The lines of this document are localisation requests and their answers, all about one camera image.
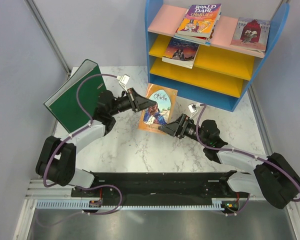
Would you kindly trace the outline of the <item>dogs bark book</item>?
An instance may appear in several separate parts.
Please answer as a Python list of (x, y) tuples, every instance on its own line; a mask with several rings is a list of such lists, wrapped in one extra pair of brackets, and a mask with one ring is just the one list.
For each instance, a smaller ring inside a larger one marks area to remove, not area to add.
[(211, 45), (210, 39), (207, 37), (187, 36), (187, 35), (181, 35), (181, 34), (176, 33), (174, 35), (174, 38), (183, 40), (183, 41), (192, 42), (195, 44), (208, 46), (208, 47)]

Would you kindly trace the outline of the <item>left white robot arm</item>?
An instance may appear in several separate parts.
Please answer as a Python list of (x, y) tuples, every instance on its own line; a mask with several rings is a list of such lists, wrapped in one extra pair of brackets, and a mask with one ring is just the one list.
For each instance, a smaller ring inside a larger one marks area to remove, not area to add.
[(140, 112), (155, 105), (156, 101), (139, 95), (134, 88), (129, 88), (120, 97), (114, 97), (110, 90), (101, 92), (92, 120), (63, 139), (49, 136), (45, 140), (35, 172), (44, 180), (52, 181), (52, 185), (81, 187), (89, 197), (96, 196), (100, 185), (94, 181), (93, 173), (76, 168), (77, 154), (112, 130), (115, 115), (127, 110)]

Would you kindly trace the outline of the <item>Jane Eyre book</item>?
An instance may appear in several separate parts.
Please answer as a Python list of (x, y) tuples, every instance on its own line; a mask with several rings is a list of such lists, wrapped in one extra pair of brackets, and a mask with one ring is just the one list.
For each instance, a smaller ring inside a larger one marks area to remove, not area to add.
[(200, 45), (190, 41), (171, 38), (163, 56), (165, 63), (192, 69)]

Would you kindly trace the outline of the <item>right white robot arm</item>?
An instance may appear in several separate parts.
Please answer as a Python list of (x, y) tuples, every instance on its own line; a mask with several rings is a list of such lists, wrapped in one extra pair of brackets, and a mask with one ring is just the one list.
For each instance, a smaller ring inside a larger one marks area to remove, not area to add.
[(300, 202), (300, 177), (281, 154), (258, 156), (235, 148), (221, 139), (214, 120), (207, 119), (197, 125), (185, 114), (158, 129), (172, 137), (193, 139), (203, 146), (210, 161), (238, 169), (227, 174), (219, 184), (223, 196), (248, 193), (265, 198), (277, 209), (290, 202)]

